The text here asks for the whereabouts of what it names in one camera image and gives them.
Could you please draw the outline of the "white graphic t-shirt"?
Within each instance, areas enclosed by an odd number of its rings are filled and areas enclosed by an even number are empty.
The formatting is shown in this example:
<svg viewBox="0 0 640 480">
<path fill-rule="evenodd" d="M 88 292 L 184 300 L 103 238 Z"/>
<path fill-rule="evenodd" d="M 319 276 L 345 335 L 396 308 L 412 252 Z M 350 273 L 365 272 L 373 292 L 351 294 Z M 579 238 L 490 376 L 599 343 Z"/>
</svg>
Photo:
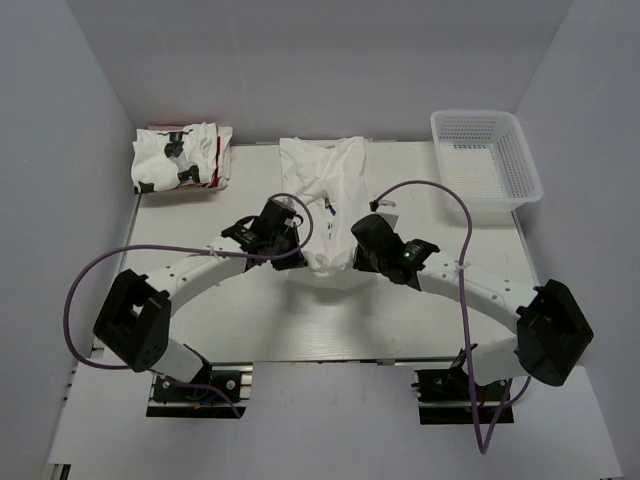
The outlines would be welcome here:
<svg viewBox="0 0 640 480">
<path fill-rule="evenodd" d="M 368 211 L 366 140 L 351 137 L 279 141 L 283 190 L 303 201 L 314 228 L 302 249 L 308 266 L 288 279 L 322 289 L 348 290 L 371 276 L 353 269 L 356 240 L 351 227 Z"/>
</svg>

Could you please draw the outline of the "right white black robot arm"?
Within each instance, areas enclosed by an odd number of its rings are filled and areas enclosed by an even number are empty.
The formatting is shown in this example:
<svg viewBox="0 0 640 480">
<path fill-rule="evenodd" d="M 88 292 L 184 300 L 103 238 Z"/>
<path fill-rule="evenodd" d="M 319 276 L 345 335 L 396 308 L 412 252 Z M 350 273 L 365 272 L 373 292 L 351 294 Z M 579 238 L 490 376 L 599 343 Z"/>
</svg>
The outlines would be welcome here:
<svg viewBox="0 0 640 480">
<path fill-rule="evenodd" d="M 487 385 L 529 376 L 562 386 L 594 338 L 570 289 L 550 279 L 543 286 L 511 281 L 476 267 L 461 267 L 436 245 L 403 241 L 379 214 L 351 228 L 354 267 L 396 285 L 460 302 L 511 332 L 511 337 L 461 353 L 450 367 L 453 390 L 472 399 Z"/>
</svg>

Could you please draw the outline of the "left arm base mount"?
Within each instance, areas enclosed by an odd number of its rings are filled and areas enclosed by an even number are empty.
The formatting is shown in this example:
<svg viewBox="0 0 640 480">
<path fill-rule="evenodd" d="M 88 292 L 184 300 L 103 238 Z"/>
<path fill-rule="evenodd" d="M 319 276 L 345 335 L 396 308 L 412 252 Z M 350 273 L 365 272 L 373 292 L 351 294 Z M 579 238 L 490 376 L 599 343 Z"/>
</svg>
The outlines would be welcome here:
<svg viewBox="0 0 640 480">
<path fill-rule="evenodd" d="M 199 384 L 185 387 L 156 374 L 146 407 L 149 418 L 240 419 L 248 406 L 253 383 L 251 365 L 215 365 Z"/>
</svg>

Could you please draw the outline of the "folded white robot-print t-shirt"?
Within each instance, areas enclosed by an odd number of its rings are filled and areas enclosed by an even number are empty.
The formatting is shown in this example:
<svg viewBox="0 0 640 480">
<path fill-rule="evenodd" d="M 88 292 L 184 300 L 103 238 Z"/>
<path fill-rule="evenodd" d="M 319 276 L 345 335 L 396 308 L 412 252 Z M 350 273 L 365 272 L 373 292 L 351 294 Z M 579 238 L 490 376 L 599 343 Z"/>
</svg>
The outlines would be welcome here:
<svg viewBox="0 0 640 480">
<path fill-rule="evenodd" d="M 138 129 L 131 180 L 138 194 L 226 185 L 223 138 L 214 123 Z"/>
</svg>

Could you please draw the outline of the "white plastic mesh basket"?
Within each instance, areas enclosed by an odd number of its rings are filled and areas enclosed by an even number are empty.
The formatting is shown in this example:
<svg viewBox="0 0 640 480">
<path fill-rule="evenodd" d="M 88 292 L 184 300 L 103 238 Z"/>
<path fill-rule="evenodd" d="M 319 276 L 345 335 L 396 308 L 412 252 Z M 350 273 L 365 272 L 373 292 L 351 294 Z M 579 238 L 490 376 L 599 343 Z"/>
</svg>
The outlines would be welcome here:
<svg viewBox="0 0 640 480">
<path fill-rule="evenodd" d="M 473 213 L 508 213 L 542 199 L 543 188 L 515 115 L 439 110 L 431 132 L 441 182 Z"/>
</svg>

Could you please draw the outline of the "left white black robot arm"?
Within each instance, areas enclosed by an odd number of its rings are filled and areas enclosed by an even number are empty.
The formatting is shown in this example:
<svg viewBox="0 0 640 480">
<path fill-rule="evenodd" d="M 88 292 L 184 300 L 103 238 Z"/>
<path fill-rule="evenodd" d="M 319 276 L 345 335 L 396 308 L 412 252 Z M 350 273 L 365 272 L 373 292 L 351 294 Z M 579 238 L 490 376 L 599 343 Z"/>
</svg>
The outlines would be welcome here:
<svg viewBox="0 0 640 480">
<path fill-rule="evenodd" d="M 188 398 L 202 398 L 211 387 L 210 367 L 170 337 L 172 317 L 205 291 L 255 266 L 305 266 L 297 232 L 301 219 L 288 202 L 272 197 L 258 216 L 224 229 L 202 254 L 143 274 L 121 272 L 100 310 L 94 334 L 132 371 L 164 375 Z"/>
</svg>

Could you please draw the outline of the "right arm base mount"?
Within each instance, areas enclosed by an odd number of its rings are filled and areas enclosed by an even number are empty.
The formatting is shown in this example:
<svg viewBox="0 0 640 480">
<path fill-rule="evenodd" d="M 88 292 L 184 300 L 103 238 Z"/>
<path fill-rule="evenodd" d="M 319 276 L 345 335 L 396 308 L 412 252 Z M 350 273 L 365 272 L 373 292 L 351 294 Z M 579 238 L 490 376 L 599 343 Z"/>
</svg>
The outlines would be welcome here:
<svg viewBox="0 0 640 480">
<path fill-rule="evenodd" d="M 453 362 L 443 368 L 431 365 L 415 371 L 411 384 L 418 401 L 421 425 L 472 425 L 468 376 L 462 370 L 466 360 L 461 350 Z M 511 400 L 506 380 L 487 386 L 475 386 L 481 425 L 489 425 L 502 400 Z"/>
</svg>

